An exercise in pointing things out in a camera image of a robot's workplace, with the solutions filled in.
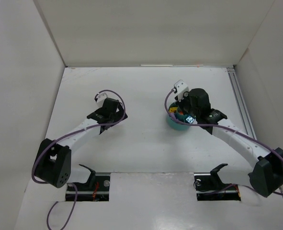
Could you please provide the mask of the teal round divided container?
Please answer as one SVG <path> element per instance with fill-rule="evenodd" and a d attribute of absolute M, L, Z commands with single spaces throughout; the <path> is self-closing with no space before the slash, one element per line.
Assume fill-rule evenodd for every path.
<path fill-rule="evenodd" d="M 173 103 L 169 106 L 169 108 L 170 108 L 170 107 L 177 107 L 177 108 L 178 108 L 177 111 L 182 111 L 182 110 L 179 108 L 179 106 L 178 106 L 175 102 L 173 102 Z M 190 128 L 190 126 L 183 124 L 183 123 L 186 123 L 185 118 L 188 116 L 188 114 L 184 114 L 184 113 L 183 113 L 183 115 L 180 115 L 180 114 L 178 114 L 177 112 L 176 112 L 176 113 L 171 113 L 171 114 L 173 115 L 173 117 L 170 117 L 169 115 L 167 115 L 167 118 L 166 118 L 167 124 L 168 124 L 171 128 L 173 128 L 173 129 L 175 129 L 175 130 L 178 130 L 178 131 L 185 131 L 185 130 L 187 130 L 187 129 Z"/>

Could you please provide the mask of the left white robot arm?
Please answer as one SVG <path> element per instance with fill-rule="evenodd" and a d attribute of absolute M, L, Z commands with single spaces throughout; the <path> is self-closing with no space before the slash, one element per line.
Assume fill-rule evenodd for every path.
<path fill-rule="evenodd" d="M 101 107 L 86 116 L 70 133 L 57 139 L 44 139 L 38 149 L 32 168 L 32 180 L 61 188 L 66 184 L 91 187 L 94 170 L 79 164 L 72 166 L 72 156 L 90 139 L 128 118 L 122 99 L 105 98 Z"/>

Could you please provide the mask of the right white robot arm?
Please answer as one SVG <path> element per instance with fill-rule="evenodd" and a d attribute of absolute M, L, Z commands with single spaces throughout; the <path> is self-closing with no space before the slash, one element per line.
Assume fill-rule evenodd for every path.
<path fill-rule="evenodd" d="M 170 117 L 181 125 L 196 126 L 224 141 L 239 153 L 253 168 L 244 176 L 246 186 L 252 187 L 259 195 L 268 197 L 283 185 L 283 150 L 271 149 L 267 145 L 242 133 L 228 117 L 211 108 L 209 96 L 204 89 L 189 90 L 187 85 L 174 86 L 176 105 L 184 115 L 197 122 L 181 121 L 176 115 Z"/>

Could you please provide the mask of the teal square lego brick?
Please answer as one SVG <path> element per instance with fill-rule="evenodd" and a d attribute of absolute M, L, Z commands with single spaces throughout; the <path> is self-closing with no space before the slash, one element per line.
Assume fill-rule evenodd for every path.
<path fill-rule="evenodd" d="M 195 121 L 195 118 L 192 117 L 191 115 L 188 115 L 188 116 L 185 118 L 185 121 L 186 121 L 186 123 L 188 123 L 188 124 L 193 124 L 194 121 Z"/>

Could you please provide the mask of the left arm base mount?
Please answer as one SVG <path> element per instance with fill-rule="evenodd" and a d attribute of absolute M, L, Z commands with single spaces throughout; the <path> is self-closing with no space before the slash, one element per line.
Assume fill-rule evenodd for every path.
<path fill-rule="evenodd" d="M 96 172 L 80 164 L 71 169 L 68 182 L 77 188 L 77 201 L 109 201 L 111 174 L 108 172 Z"/>

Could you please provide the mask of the orange yellow long brick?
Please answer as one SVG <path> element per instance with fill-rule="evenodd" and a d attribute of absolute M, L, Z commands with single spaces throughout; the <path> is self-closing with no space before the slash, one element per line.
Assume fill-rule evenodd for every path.
<path fill-rule="evenodd" d="M 170 113 L 176 113 L 177 110 L 178 110 L 177 107 L 170 107 L 170 108 L 169 108 L 169 112 L 170 112 Z"/>

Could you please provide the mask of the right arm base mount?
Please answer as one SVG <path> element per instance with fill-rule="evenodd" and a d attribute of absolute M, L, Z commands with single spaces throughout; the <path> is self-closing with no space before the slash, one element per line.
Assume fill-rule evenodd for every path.
<path fill-rule="evenodd" d="M 193 174 L 197 201 L 241 201 L 238 185 L 223 183 L 218 175 L 226 166 L 227 163 L 222 163 L 210 172 Z"/>

